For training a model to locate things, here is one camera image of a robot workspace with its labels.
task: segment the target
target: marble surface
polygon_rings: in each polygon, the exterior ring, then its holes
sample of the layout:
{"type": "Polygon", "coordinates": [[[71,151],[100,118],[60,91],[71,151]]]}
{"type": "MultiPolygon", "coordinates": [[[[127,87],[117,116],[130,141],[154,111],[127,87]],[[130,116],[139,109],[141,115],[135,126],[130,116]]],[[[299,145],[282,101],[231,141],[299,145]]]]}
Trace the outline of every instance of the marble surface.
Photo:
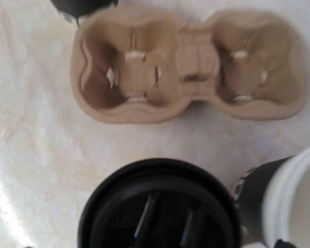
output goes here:
{"type": "MultiPolygon", "coordinates": [[[[290,19],[310,47],[310,0],[120,4],[164,7],[190,22],[228,7],[270,9],[290,19]]],[[[186,160],[231,189],[249,168],[310,145],[310,98],[301,113],[281,121],[234,120],[196,103],[162,124],[98,123],[72,96],[74,32],[49,0],[0,0],[0,248],[76,247],[79,217],[91,192],[135,160],[186,160]]]]}

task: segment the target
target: black object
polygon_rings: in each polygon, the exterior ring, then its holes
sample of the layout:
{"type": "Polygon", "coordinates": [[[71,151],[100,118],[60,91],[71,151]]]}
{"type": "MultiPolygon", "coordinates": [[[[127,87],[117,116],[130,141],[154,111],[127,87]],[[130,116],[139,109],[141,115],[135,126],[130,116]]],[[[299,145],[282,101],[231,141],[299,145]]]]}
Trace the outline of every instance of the black object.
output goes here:
{"type": "MultiPolygon", "coordinates": [[[[262,232],[262,203],[266,189],[277,170],[289,158],[280,159],[249,170],[235,189],[235,202],[241,224],[250,235],[265,243],[262,232]]],[[[290,243],[279,240],[274,248],[296,248],[290,243]]]]}
{"type": "Polygon", "coordinates": [[[74,22],[75,19],[78,24],[80,17],[108,7],[112,3],[117,5],[118,0],[51,0],[51,2],[68,21],[74,22]]]}
{"type": "Polygon", "coordinates": [[[239,248],[233,200],[206,171],[150,159],[113,173],[83,211],[79,248],[239,248]]]}

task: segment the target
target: beige tabletop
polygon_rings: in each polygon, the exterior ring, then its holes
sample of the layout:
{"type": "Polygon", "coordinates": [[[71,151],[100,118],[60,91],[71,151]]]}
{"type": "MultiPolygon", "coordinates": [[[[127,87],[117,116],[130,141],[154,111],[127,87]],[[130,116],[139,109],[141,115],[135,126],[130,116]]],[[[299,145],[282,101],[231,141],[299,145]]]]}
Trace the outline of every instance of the beige tabletop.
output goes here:
{"type": "MultiPolygon", "coordinates": [[[[121,0],[200,22],[232,7],[288,18],[310,47],[310,0],[121,0]]],[[[235,120],[195,103],[156,125],[106,125],[85,115],[69,80],[75,29],[49,0],[0,0],[0,248],[76,247],[91,192],[132,161],[194,163],[229,189],[251,167],[310,146],[310,97],[281,121],[235,120]]]]}

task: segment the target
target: cardboard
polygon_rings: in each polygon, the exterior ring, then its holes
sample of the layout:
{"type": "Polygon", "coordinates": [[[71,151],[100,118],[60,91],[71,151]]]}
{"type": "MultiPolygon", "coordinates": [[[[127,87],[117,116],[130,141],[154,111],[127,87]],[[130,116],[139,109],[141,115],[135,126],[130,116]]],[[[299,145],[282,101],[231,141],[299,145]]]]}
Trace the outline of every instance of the cardboard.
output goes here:
{"type": "Polygon", "coordinates": [[[117,7],[77,31],[71,82],[102,122],[161,122],[200,100],[236,118],[281,119],[305,102],[307,62],[298,33],[269,12],[226,10],[189,26],[165,10],[117,7]]]}

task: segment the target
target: black plastic lid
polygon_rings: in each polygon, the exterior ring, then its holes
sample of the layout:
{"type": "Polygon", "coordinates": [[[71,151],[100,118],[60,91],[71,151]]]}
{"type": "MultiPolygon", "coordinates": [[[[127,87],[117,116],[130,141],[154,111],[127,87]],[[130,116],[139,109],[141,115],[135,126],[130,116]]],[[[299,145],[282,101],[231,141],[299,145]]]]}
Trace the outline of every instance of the black plastic lid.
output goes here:
{"type": "Polygon", "coordinates": [[[79,17],[108,7],[112,3],[117,5],[118,0],[51,0],[51,2],[68,21],[71,22],[71,18],[74,18],[78,22],[79,17]]]}
{"type": "Polygon", "coordinates": [[[143,160],[107,178],[89,199],[79,248],[238,248],[233,201],[210,174],[191,164],[143,160]]]}

